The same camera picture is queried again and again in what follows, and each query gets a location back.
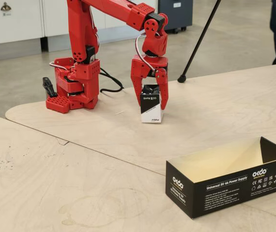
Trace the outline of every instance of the wooden table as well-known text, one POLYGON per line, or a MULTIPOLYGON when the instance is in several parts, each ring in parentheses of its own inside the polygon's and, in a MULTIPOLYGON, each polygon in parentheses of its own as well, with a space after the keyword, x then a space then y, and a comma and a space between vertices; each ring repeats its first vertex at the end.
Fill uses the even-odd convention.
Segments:
POLYGON ((165 177, 0 118, 0 232, 275 232, 237 205, 191 220, 165 177))
MULTIPOLYGON (((140 122, 132 88, 100 94, 94 110, 63 115, 36 102, 12 108, 6 117, 165 174, 165 161, 173 157, 254 136, 276 142, 276 65, 193 78, 185 84, 170 82, 160 125, 140 122)), ((276 193, 246 204, 276 215, 276 193)))

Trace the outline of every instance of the black pole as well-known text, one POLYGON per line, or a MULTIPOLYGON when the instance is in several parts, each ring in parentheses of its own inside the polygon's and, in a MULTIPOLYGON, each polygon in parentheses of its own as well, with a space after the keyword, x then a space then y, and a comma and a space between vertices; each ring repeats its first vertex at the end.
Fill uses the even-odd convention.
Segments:
POLYGON ((209 19, 208 19, 208 21, 207 21, 207 23, 206 23, 206 25, 204 27, 204 30, 202 31, 202 33, 200 35, 200 38, 198 39, 198 42, 197 42, 197 44, 196 44, 196 46, 194 48, 194 51, 193 51, 193 53, 192 53, 192 55, 190 57, 190 60, 188 61, 188 63, 186 65, 185 70, 183 71, 182 75, 178 78, 178 82, 180 82, 180 83, 185 82, 187 70, 190 67, 190 65, 191 65, 191 63, 192 63, 192 61, 194 59, 194 56, 197 53, 197 50, 198 50, 198 48, 199 48, 199 46, 201 44, 201 41, 203 40, 203 38, 204 38, 204 36, 205 36, 205 34, 206 34, 207 30, 208 30, 208 27, 209 27, 209 25, 210 25, 210 23, 211 23, 214 15, 215 15, 216 11, 217 11, 217 8, 218 8, 220 2, 221 2, 221 0, 217 0, 216 1, 214 9, 212 10, 212 12, 211 12, 211 14, 209 16, 209 19))

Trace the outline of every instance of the red robot arm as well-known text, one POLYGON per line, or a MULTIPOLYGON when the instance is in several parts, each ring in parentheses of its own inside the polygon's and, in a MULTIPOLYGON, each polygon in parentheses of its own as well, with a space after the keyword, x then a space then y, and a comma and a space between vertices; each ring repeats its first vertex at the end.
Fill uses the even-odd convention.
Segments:
POLYGON ((136 5, 128 0, 67 0, 67 5, 73 58, 54 61, 57 97, 48 97, 47 108, 67 113, 70 109, 82 107, 93 109, 97 103, 100 62, 95 54, 99 39, 90 9, 92 6, 139 31, 145 29, 142 50, 146 55, 139 53, 134 57, 131 79, 140 103, 142 79, 155 77, 160 85, 164 109, 168 100, 168 60, 162 55, 166 52, 164 26, 168 22, 167 17, 155 14, 155 9, 144 3, 136 5))

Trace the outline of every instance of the box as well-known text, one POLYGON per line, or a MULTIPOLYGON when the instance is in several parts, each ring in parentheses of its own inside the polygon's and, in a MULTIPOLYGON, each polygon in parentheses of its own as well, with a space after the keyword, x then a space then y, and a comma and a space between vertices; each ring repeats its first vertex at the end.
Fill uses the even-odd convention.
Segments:
POLYGON ((191 218, 276 192, 276 144, 237 141, 168 160, 166 194, 191 218))
POLYGON ((141 121, 145 123, 161 123, 161 94, 158 85, 145 85, 140 94, 141 121))

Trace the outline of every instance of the drawer handle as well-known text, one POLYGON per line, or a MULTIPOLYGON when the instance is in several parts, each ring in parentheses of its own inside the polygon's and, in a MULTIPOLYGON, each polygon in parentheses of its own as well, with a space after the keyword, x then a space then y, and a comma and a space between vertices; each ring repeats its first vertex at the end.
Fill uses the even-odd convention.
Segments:
POLYGON ((8 6, 8 4, 6 2, 3 3, 3 6, 2 8, 0 9, 1 11, 10 11, 11 10, 11 7, 8 6))

